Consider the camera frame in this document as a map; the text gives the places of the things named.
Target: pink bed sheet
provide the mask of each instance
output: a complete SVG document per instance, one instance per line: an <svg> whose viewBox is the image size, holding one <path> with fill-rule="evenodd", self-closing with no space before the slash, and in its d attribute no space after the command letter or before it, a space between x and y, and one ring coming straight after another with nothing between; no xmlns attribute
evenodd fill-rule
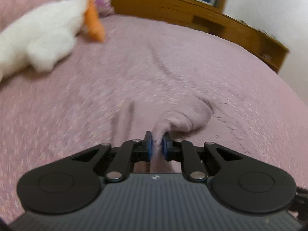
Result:
<svg viewBox="0 0 308 231"><path fill-rule="evenodd" d="M51 74L28 69L0 85L5 221L23 212L15 188L26 171L98 143L119 145L112 121L124 103L140 102L139 122L153 126L155 108L176 106L193 92L217 107L206 128L187 136L195 145L217 142L285 169L308 187L307 106L266 64L189 28L118 15L102 22L105 44L80 35ZM149 130L142 126L133 125L136 138Z"/></svg>

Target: wooden furniture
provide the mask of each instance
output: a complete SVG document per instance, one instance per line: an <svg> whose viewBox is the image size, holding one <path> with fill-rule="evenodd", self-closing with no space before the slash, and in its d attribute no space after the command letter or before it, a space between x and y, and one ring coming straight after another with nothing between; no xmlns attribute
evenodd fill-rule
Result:
<svg viewBox="0 0 308 231"><path fill-rule="evenodd" d="M196 0L112 0L117 14L190 27L234 42L278 72L288 49L270 36Z"/></svg>

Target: stuffed animal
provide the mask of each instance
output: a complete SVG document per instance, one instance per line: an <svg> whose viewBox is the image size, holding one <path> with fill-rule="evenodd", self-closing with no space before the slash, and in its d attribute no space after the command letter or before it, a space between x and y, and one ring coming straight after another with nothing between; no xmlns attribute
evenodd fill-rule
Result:
<svg viewBox="0 0 308 231"><path fill-rule="evenodd" d="M97 40L103 41L104 28L99 26L98 15L94 15L94 8L90 6L92 2L47 3L4 29L0 34L0 81L28 65L37 72L50 72L59 60L72 52L76 45L75 35L84 21L87 21L92 38L96 35Z"/></svg>

